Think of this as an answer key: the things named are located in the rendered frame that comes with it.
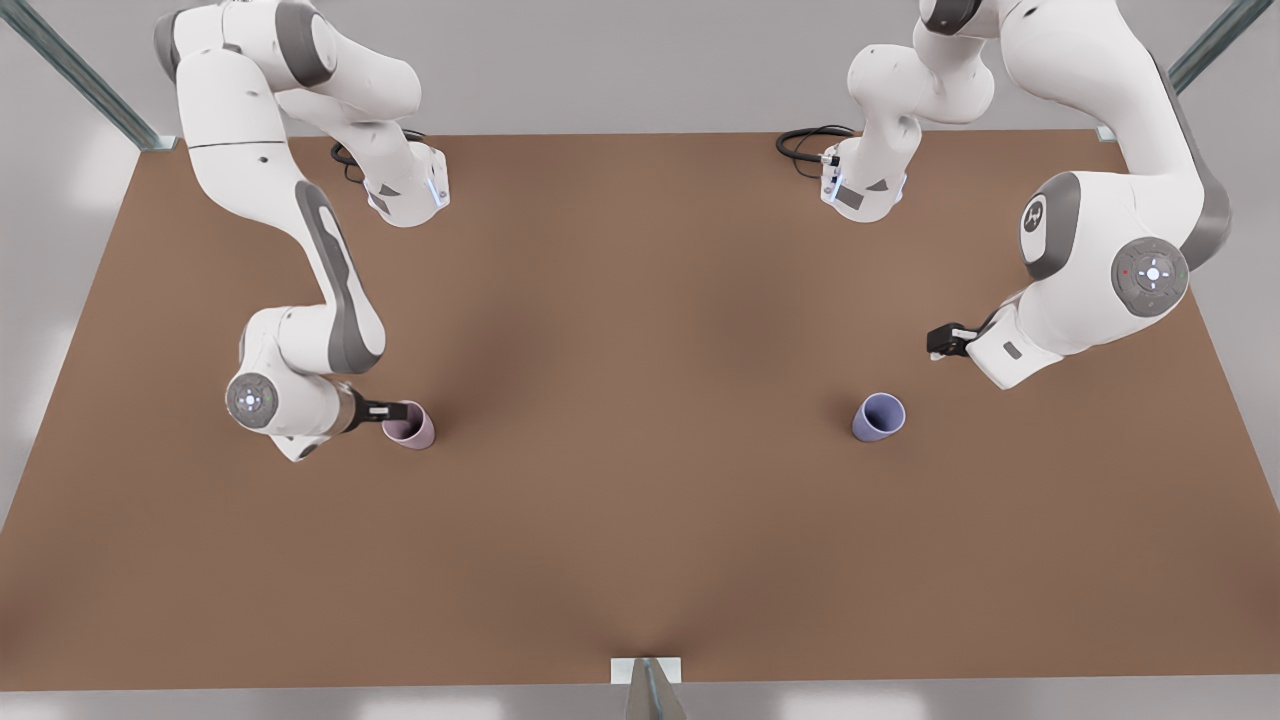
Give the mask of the pink cup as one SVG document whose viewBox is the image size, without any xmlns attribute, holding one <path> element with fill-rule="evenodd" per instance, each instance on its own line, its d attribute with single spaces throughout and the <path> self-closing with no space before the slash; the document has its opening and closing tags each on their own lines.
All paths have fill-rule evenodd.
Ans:
<svg viewBox="0 0 1280 720">
<path fill-rule="evenodd" d="M 397 445 L 412 450 L 429 448 L 436 438 L 431 418 L 413 401 L 388 404 L 381 430 Z"/>
</svg>

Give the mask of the purple cup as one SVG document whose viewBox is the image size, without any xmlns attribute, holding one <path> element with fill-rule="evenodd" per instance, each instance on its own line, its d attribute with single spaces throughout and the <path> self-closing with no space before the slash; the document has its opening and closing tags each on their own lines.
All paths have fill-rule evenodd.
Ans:
<svg viewBox="0 0 1280 720">
<path fill-rule="evenodd" d="M 861 442 L 886 439 L 901 430 L 906 421 L 906 410 L 893 395 L 876 392 L 869 395 L 855 411 L 851 433 Z"/>
</svg>

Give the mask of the silver frame post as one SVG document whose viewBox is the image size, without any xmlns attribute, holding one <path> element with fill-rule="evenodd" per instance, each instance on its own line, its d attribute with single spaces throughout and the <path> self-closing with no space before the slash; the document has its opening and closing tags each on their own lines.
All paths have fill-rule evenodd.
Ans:
<svg viewBox="0 0 1280 720">
<path fill-rule="evenodd" d="M 689 720 L 675 693 L 681 657 L 611 659 L 611 683 L 628 687 L 625 720 Z"/>
<path fill-rule="evenodd" d="M 1197 138 L 1254 133 L 1280 114 L 1280 0 L 1117 0 L 1167 70 Z"/>
<path fill-rule="evenodd" d="M 172 151 L 177 137 L 159 135 L 27 0 L 0 0 L 5 20 L 140 151 Z"/>
</svg>

